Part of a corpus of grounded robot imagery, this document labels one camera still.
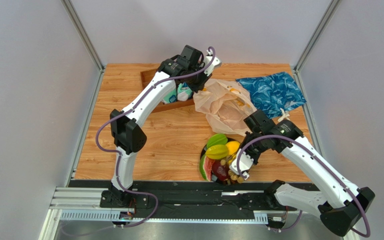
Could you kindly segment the yellow fake lemon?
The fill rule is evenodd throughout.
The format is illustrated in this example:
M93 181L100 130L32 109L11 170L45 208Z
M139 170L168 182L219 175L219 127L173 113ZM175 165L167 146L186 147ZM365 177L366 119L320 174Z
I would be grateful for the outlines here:
M239 150L240 148L240 145L241 143L236 141L236 140L233 140L233 141L229 141L225 144L227 150L228 150L228 155L229 156L232 156L234 154L237 153L237 151Z

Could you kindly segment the dark red fake apple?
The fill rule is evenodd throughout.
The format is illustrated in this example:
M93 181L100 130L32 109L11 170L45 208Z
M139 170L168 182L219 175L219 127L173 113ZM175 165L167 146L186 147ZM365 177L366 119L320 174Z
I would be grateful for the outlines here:
M222 165L222 161L217 160L212 165L212 173L220 181L226 181L229 179L229 168L227 165Z

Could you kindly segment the green fake starfruit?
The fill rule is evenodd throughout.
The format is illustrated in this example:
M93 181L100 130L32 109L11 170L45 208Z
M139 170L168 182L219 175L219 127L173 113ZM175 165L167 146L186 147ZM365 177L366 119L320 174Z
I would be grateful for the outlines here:
M228 141L229 140L225 134L216 133L208 139L206 143L206 147L209 149L210 147L213 147L216 145L225 145L228 143Z

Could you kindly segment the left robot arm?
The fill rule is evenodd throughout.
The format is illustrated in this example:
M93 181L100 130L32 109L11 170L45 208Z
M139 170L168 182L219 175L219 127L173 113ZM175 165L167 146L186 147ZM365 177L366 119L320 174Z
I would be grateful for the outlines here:
M186 45L181 54L162 61L152 80L121 111L110 113L111 135L116 146L116 163L107 201L125 207L132 201L133 171L138 152L147 136L142 127L149 115L177 85L185 83L193 92L204 88L212 72L221 64L215 49L206 53Z

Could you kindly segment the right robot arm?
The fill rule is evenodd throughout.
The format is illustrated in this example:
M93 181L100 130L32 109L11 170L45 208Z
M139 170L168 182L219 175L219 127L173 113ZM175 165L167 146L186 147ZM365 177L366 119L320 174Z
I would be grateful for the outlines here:
M273 150L299 167L318 189L307 191L275 180L264 190L269 207L292 207L316 216L328 230L340 237L349 231L370 237L366 212L375 193L369 187L358 187L340 174L290 120L275 123L262 110L257 110L244 122L250 131L245 133L236 157L229 164L231 171L247 180L249 169L258 162L260 155Z

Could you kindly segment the translucent white plastic bag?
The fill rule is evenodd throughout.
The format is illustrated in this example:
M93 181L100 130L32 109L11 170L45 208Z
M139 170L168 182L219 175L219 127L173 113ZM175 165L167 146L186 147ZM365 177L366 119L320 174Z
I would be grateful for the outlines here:
M205 115L217 134L245 136L249 128L244 119L257 110L250 93L240 83L215 78L193 94L193 101L195 110Z

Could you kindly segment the yellow fake banana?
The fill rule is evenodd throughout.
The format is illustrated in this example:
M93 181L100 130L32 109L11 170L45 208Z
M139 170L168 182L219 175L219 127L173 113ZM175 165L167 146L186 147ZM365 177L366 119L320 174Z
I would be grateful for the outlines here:
M205 155L209 159L221 160L229 155L229 149L226 145L217 144L209 147L206 150Z

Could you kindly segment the brown fake grapes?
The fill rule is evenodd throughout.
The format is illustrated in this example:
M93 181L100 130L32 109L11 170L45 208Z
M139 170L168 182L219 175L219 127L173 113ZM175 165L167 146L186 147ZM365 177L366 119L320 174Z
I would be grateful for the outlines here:
M238 174L235 174L229 167L228 162L225 159L220 160L219 168L219 180L222 181L224 185L233 185L240 184L244 182L244 179Z

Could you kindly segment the fake watermelon slice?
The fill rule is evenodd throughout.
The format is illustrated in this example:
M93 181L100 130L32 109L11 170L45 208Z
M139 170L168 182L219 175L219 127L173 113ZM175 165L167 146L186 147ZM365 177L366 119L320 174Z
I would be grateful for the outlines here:
M199 171L202 178L207 182L212 182L212 167L216 161L214 159L208 158L203 154L199 162Z

